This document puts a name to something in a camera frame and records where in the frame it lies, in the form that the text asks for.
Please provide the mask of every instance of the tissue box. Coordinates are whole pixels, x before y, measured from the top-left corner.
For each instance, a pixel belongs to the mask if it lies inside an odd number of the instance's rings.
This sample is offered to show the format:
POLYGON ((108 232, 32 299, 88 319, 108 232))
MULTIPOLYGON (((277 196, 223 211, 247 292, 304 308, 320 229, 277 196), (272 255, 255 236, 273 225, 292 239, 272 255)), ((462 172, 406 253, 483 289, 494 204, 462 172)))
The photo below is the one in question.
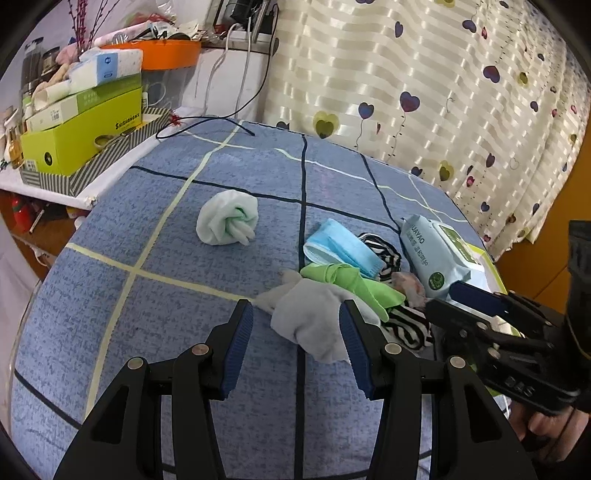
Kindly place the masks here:
POLYGON ((141 88, 141 86, 141 76, 138 73, 75 93, 33 115, 27 120, 27 129, 30 132, 41 132, 57 127, 96 105, 136 88, 141 88))
POLYGON ((141 123, 141 88, 101 103, 57 127, 21 137, 29 171, 71 175, 94 157, 101 135, 119 135, 141 123))
POLYGON ((140 126, 131 133, 121 135, 114 140, 100 154, 94 156, 72 175, 64 176, 31 171, 27 170, 27 165, 24 164, 20 168, 22 181, 40 189, 75 197, 128 151, 168 125, 170 113, 170 110, 166 108, 145 108, 140 126))

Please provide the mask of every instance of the blue bedsheet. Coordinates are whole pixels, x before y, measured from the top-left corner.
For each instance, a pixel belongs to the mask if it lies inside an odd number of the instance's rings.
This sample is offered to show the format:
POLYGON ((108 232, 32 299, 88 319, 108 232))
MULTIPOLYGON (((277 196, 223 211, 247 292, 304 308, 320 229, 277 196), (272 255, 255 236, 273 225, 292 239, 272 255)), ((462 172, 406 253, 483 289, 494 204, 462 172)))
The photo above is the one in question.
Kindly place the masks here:
MULTIPOLYGON (((100 396, 130 357, 156 362, 204 341, 228 320, 237 298, 277 286, 281 268, 297 269, 301 234, 326 219, 400 248, 392 218, 419 213, 482 245, 443 192, 406 171, 370 158, 368 171, 360 154, 338 145, 245 125, 255 137, 212 121, 164 141, 100 199, 51 269, 22 334, 11 410, 14 442, 41 478, 52 478, 84 420, 89 392, 100 396), (205 245, 195 232, 199 210, 230 188, 258 196, 256 239, 248 247, 205 245)), ((406 260, 402 267, 408 270, 406 260)), ((304 478, 365 476, 381 402, 364 397, 344 362, 307 356, 298 365, 296 346, 269 320, 255 309, 236 390, 213 402, 226 474, 291 479, 302 462, 304 478), (296 426, 298 409, 303 423, 296 426)), ((424 411, 428 425, 428 404, 424 411)), ((429 441, 425 433, 423 450, 429 441)), ((163 461, 174 466, 170 399, 163 461)))

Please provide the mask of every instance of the black cable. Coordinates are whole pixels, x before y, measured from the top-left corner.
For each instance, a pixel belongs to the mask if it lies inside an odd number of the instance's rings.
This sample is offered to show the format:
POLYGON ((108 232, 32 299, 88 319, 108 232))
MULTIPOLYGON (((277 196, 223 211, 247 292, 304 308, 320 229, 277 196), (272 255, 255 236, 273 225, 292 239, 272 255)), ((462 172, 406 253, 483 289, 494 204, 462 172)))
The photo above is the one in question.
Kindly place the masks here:
POLYGON ((271 38, 269 39, 269 50, 267 52, 267 67, 265 68, 265 74, 262 78, 261 86, 256 91, 256 93, 251 97, 251 99, 249 101, 247 101, 244 105, 242 105, 238 110, 230 113, 229 115, 224 115, 224 116, 207 116, 207 115, 182 116, 179 118, 179 120, 186 120, 186 119, 191 119, 191 118, 203 118, 203 120, 201 120, 200 122, 195 122, 194 124, 188 125, 188 126, 182 128, 181 130, 177 130, 177 131, 171 133, 170 135, 159 137, 160 132, 168 127, 168 125, 165 125, 156 133, 156 139, 165 140, 166 138, 176 137, 177 135, 180 135, 181 133, 186 132, 187 130, 190 130, 193 127, 196 127, 197 125, 204 124, 205 122, 209 122, 211 120, 227 120, 227 121, 233 123, 234 125, 237 125, 240 128, 242 128, 243 130, 245 130, 250 136, 252 136, 252 137, 255 136, 255 134, 253 132, 251 132, 248 128, 243 127, 239 123, 236 123, 235 121, 231 120, 231 117, 239 114, 248 105, 250 105, 252 103, 252 101, 262 92, 262 89, 265 86, 265 82, 267 81, 267 76, 269 75, 269 67, 271 65, 271 51, 273 49, 273 37, 275 37, 275 30, 277 30, 277 23, 279 22, 279 12, 280 12, 279 5, 277 5, 277 4, 273 5, 273 10, 275 10, 275 7, 277 7, 277 13, 275 15, 275 25, 273 26, 273 32, 271 33, 271 38))

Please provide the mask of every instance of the white cable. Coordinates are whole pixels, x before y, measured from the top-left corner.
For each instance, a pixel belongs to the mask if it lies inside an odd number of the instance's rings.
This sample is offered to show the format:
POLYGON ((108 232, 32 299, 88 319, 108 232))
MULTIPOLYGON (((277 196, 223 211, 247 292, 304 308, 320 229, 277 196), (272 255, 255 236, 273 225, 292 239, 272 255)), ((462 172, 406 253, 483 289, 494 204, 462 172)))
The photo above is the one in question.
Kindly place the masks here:
POLYGON ((244 90, 244 83, 246 82, 246 72, 248 71, 248 62, 251 59, 251 21, 252 17, 248 17, 248 27, 246 29, 246 36, 248 38, 248 50, 246 51, 246 63, 244 64, 244 73, 242 74, 242 83, 240 84, 240 90, 238 90, 238 98, 236 98, 236 108, 234 111, 237 111, 240 106, 240 97, 242 96, 242 91, 244 90))
POLYGON ((209 90, 212 86, 213 75, 216 73, 216 70, 222 65, 223 61, 226 59, 226 55, 228 54, 228 42, 230 41, 230 35, 232 35, 232 31, 235 27, 239 27, 239 23, 233 24, 230 29, 228 29, 228 36, 226 37, 226 49, 222 53, 222 55, 214 62, 212 71, 209 74, 209 80, 207 81, 207 88, 205 89, 205 101, 203 102, 203 113, 202 115, 207 114, 207 104, 209 102, 209 90))

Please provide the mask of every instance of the grey cloth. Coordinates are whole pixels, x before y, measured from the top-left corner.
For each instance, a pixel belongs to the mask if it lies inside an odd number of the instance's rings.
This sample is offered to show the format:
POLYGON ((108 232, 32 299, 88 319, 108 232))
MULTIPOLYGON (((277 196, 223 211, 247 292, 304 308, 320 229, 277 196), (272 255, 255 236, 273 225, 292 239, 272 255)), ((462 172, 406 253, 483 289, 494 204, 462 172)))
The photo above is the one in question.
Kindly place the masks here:
POLYGON ((273 330, 300 345, 317 362, 349 361, 339 327, 341 303, 353 300, 366 323, 380 326, 377 314, 344 288, 308 278, 295 281, 299 274, 288 272, 284 273, 286 283, 258 296, 255 305, 272 313, 273 330))

